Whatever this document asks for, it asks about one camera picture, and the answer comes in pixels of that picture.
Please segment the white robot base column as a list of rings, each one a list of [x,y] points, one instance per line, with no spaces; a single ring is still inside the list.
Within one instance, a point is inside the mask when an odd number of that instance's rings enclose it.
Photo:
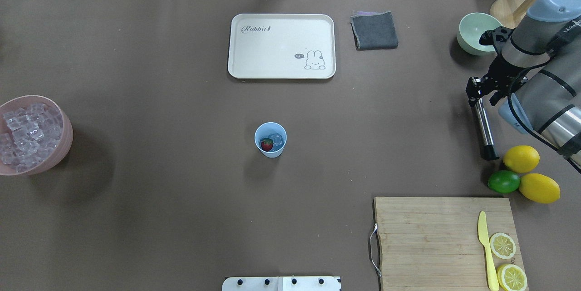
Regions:
[[[340,291],[339,276],[255,276],[230,277],[222,291]]]

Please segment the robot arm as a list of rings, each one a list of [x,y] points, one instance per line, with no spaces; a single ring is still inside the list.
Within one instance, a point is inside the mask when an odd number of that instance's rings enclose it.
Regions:
[[[499,113],[580,169],[580,0],[535,0],[516,28],[482,33],[496,57],[483,77],[469,78],[468,103],[481,131],[481,157],[498,159],[482,98],[507,101]]]

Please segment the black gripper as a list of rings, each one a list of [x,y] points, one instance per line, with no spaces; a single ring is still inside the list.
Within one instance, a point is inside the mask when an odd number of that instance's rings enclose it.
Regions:
[[[497,95],[492,96],[490,103],[496,105],[498,101],[508,96],[510,83],[530,64],[518,62],[514,55],[503,55],[502,50],[513,46],[511,39],[513,30],[506,27],[498,27],[493,30],[486,30],[479,38],[479,44],[494,47],[497,56],[488,68],[487,74],[480,78],[470,78],[467,82],[466,93],[470,106],[475,106],[482,97],[496,91]]]

